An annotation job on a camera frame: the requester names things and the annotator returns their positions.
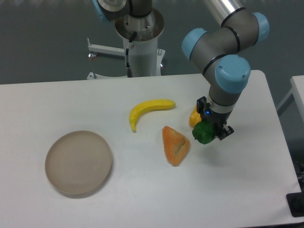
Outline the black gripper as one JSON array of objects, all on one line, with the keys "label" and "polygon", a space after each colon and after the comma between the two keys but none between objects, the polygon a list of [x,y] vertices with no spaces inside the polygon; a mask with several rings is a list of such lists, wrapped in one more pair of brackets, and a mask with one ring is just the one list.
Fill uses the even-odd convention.
[{"label": "black gripper", "polygon": [[227,125],[227,119],[232,111],[225,113],[213,111],[210,107],[210,103],[207,103],[207,98],[205,96],[197,100],[196,107],[196,111],[200,117],[206,117],[211,121],[219,140],[223,140],[234,133],[234,129]]}]

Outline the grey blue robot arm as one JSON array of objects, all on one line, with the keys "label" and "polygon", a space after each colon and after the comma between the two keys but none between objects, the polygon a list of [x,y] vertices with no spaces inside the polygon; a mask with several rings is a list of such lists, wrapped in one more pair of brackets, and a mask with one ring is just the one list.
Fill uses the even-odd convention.
[{"label": "grey blue robot arm", "polygon": [[[123,40],[123,56],[128,77],[155,76],[158,38],[164,29],[161,13],[150,0],[95,0],[100,19],[114,21]],[[261,13],[249,12],[238,0],[207,0],[205,5],[220,25],[209,33],[202,28],[190,31],[182,41],[185,57],[192,62],[210,89],[197,100],[200,120],[192,131],[195,140],[207,144],[233,133],[227,125],[241,92],[249,80],[251,67],[238,53],[269,35],[269,23]]]}]

